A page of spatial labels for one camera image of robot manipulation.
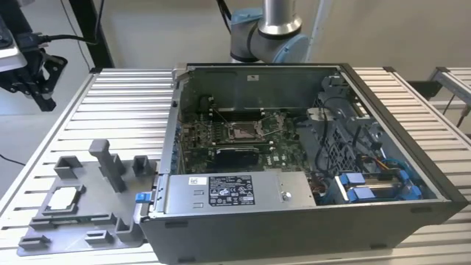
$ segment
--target warning symbols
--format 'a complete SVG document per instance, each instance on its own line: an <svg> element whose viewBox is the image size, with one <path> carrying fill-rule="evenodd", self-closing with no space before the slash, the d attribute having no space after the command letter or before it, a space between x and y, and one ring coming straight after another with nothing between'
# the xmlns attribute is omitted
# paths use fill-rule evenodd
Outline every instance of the warning symbols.
<svg viewBox="0 0 471 265"><path fill-rule="evenodd" d="M252 176L210 177L210 205L255 205Z"/></svg>

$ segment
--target black cable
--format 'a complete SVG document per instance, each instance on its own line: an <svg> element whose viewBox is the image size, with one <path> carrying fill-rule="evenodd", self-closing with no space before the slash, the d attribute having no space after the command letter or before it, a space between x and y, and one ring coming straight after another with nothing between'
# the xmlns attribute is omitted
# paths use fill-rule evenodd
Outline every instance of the black cable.
<svg viewBox="0 0 471 265"><path fill-rule="evenodd" d="M322 105L319 106L319 109L326 107L326 104L327 104L327 102L328 102L331 99L343 99L344 101L348 102L348 104L352 104L351 101L350 101L347 98L344 98L344 97L330 97L330 98L322 103Z"/></svg>
<svg viewBox="0 0 471 265"><path fill-rule="evenodd" d="M100 1L100 9L97 11L97 18L95 23L95 42L97 43L97 31L101 25L101 17L103 17L103 8L104 8L104 0Z"/></svg>
<svg viewBox="0 0 471 265"><path fill-rule="evenodd" d="M231 12L230 9L227 8L226 2L222 0L216 0L218 2L218 7L219 7L219 12L220 15L223 16L223 21L224 21L224 25L227 28L227 31L231 33L231 27L230 27L230 23L227 22L227 18L231 18Z"/></svg>
<svg viewBox="0 0 471 265"><path fill-rule="evenodd" d="M358 126L356 132L355 132L355 135L354 135L354 141L352 141L352 146L354 147L356 147L356 141L359 139L360 131L362 131L362 125Z"/></svg>
<svg viewBox="0 0 471 265"><path fill-rule="evenodd" d="M99 27L101 24L103 8L104 8L104 0L101 0L101 2L100 2L100 8L99 8L97 18L96 18L96 23L95 23L95 35L93 35L95 39L93 40L85 39L84 37L80 37L76 35L61 34L61 35L52 35L52 36L48 36L48 35L40 36L41 43L49 43L51 41L55 41L55 40L77 40L77 41L83 41L85 43L88 43L89 45L96 45L99 43L97 31L99 31Z"/></svg>
<svg viewBox="0 0 471 265"><path fill-rule="evenodd" d="M68 24L71 25L73 34L77 35L77 33L76 33L76 31L75 31L75 28L73 28L73 25L72 25L71 17L68 16L68 13L67 13L65 5L64 5L64 0L60 0L60 4L61 4L61 9L64 10L64 13L65 13L65 16L67 16L67 21L68 21ZM91 67L89 67L89 64L88 64L88 60L87 60L85 54L83 53L83 50L81 50L80 42L76 41L76 44L79 45L81 57L83 57L83 60L85 61L87 68L88 68L88 71L89 71L89 70L91 70Z"/></svg>
<svg viewBox="0 0 471 265"><path fill-rule="evenodd" d="M21 166L25 166L25 163L21 163L21 162L19 162L19 161L16 161L16 160L13 160L13 159L9 159L9 158L4 157L1 154L0 154L0 157L1 157L3 159L5 159L8 162L12 162L12 163L19 164L19 165L21 165Z"/></svg>
<svg viewBox="0 0 471 265"><path fill-rule="evenodd" d="M447 113L447 110L448 110L448 107L450 107L451 101L454 101L454 98L455 98L455 94L451 96L451 99L450 99L450 101L448 101L448 104L447 104L447 106L444 107L444 110L443 110L443 115Z"/></svg>
<svg viewBox="0 0 471 265"><path fill-rule="evenodd" d="M223 9L223 12L230 20L232 20L232 14L230 11L230 8L227 7L226 1L224 0L218 0L218 4L220 5L220 8Z"/></svg>
<svg viewBox="0 0 471 265"><path fill-rule="evenodd" d="M456 127L459 128L459 126L462 125L464 120L464 116L462 115L462 117L459 117L458 123L456 123Z"/></svg>

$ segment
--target cable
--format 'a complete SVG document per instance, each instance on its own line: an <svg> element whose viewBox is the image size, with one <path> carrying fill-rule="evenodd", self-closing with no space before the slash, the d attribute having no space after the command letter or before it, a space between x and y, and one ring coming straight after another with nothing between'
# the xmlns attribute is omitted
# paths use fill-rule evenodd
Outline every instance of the cable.
<svg viewBox="0 0 471 265"><path fill-rule="evenodd" d="M447 106L444 107L444 110L443 110L443 115L447 113L447 110L448 110L448 107L450 107L451 101L454 101L454 98L455 98L455 94L451 96L451 99L450 99L450 101L448 101L448 104L447 104Z"/></svg>
<svg viewBox="0 0 471 265"><path fill-rule="evenodd" d="M224 0L218 0L218 4L220 5L220 8L222 8L227 18L231 20L232 19L232 14L231 14L230 8L227 7L226 1Z"/></svg>
<svg viewBox="0 0 471 265"><path fill-rule="evenodd" d="M93 40L85 39L84 37L80 37L76 35L61 34L61 35L52 35L52 36L48 36L48 35L40 36L41 43L49 43L51 41L55 41L55 40L77 40L77 41L85 42L88 45L96 45L99 43L97 31L101 24L103 8L104 8L104 0L100 1L100 7L99 7L97 18L95 23Z"/></svg>
<svg viewBox="0 0 471 265"><path fill-rule="evenodd" d="M67 16L67 21L68 21L68 24L71 25L71 28L72 28L73 34L75 34L75 35L77 35L77 33L76 33L76 31L75 31L75 28L73 28L73 25L72 25L71 17L68 16L68 13L67 13L65 5L64 5L64 0L60 0L60 4L61 4L61 9L64 10L64 13L65 13L65 16ZM76 41L76 44L79 45L79 49L80 49L80 53L81 53L81 57L83 57L83 60L85 61L87 68L88 68L88 71L89 71L91 67L89 67L88 60L87 60L87 58L85 58L85 54L83 53L83 50L81 50L81 45L80 45L80 42L79 42L79 41Z"/></svg>
<svg viewBox="0 0 471 265"><path fill-rule="evenodd" d="M12 162L12 163L19 164L19 165L21 165L21 166L25 166L25 163L21 163L21 162L19 162L19 161L16 161L16 160L13 160L13 159L9 159L9 158L4 157L1 154L0 154L0 157L1 157L3 159L5 159L8 162Z"/></svg>
<svg viewBox="0 0 471 265"><path fill-rule="evenodd" d="M459 128L459 126L462 125L464 120L464 116L462 115L462 117L459 117L458 123L456 123L456 128Z"/></svg>
<svg viewBox="0 0 471 265"><path fill-rule="evenodd" d="M322 103L322 105L319 106L319 109L326 107L326 104L327 104L327 102L328 102L331 99L343 99L344 101L348 102L348 104L352 104L351 101L350 101L347 98L344 98L344 97L336 97L336 96L335 96L335 97L330 97L330 98Z"/></svg>
<svg viewBox="0 0 471 265"><path fill-rule="evenodd" d="M352 141L352 146L354 147L356 147L356 141L358 141L359 136L360 136L360 131L362 131L362 125L358 126L356 132L355 132L355 135L354 135L354 141Z"/></svg>
<svg viewBox="0 0 471 265"><path fill-rule="evenodd" d="M383 159L382 162L383 163L387 163L387 162L396 163L406 170L407 175L410 175L410 176L412 175L412 170L411 170L410 166L406 164L406 162L403 162L398 159L394 159L394 158Z"/></svg>
<svg viewBox="0 0 471 265"><path fill-rule="evenodd" d="M216 2L218 2L220 15L223 16L223 21L224 21L224 25L226 25L227 31L231 33L230 23L227 22L227 19L231 20L231 18L232 18L230 9L227 7L227 4L226 4L224 0L216 0Z"/></svg>

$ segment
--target aluminum extrusion table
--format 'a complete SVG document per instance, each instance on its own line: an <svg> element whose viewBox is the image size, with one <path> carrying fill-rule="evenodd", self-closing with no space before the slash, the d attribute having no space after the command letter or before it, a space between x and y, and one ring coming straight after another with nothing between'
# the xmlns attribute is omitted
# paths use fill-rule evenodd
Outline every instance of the aluminum extrusion table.
<svg viewBox="0 0 471 265"><path fill-rule="evenodd" d="M471 141L391 69L355 68L398 121L459 191L471 200ZM121 160L160 158L172 98L171 70L104 69L80 87L65 111L0 200L0 263L159 263L149 244L139 248L19 257L27 231L53 182L53 163L88 154L92 139L109 139ZM471 206L442 225L419 229L392 250L335 253L215 264L458 264L471 261Z"/></svg>

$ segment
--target metal frame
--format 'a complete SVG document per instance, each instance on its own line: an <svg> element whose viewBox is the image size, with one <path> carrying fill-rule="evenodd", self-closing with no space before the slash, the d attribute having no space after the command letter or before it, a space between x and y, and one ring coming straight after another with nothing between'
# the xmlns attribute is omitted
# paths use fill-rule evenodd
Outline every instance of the metal frame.
<svg viewBox="0 0 471 265"><path fill-rule="evenodd" d="M471 146L455 126L431 108L430 103L396 73L382 68L355 68L355 72L466 199L471 200ZM100 75L88 77L0 201L0 209L7 208L0 217L0 226L4 227L0 230L0 263L51 265L75 263L77 259L89 264L157 262L149 244L124 250L35 257L17 257L16 246L33 215L35 205L43 202L41 193L52 185L51 178L45 176L52 176L53 171L51 172L48 165L40 163L55 159L51 150L83 156L80 148L85 145L83 141L87 141L83 138L92 133L105 137L105 133L112 130L116 137L121 137L112 139L111 143L119 145L120 156L129 157L132 149L132 155L151 153L155 158L160 157L163 135L157 131L161 127L153 124L152 120L165 119L168 116L161 104L163 100L167 100L165 104L169 105L171 80L169 70L104 70ZM88 129L77 131L80 126L87 126ZM65 146L55 141L57 135L63 139L67 138ZM73 136L80 136L80 139L71 139ZM250 264L463 264L471 260L470 238L471 206L467 206L442 225L419 229L392 250L262 259L250 261ZM247 264L247 261L224 264L242 265Z"/></svg>
<svg viewBox="0 0 471 265"><path fill-rule="evenodd" d="M68 1L72 7L73 16L80 27L83 37L85 39L95 39L95 24L96 24L96 8L93 0ZM97 68L113 68L112 56L108 49L107 40L103 33L101 25L99 25L99 30L96 33L97 44L88 44L87 48L89 51L89 56L93 60L95 67Z"/></svg>

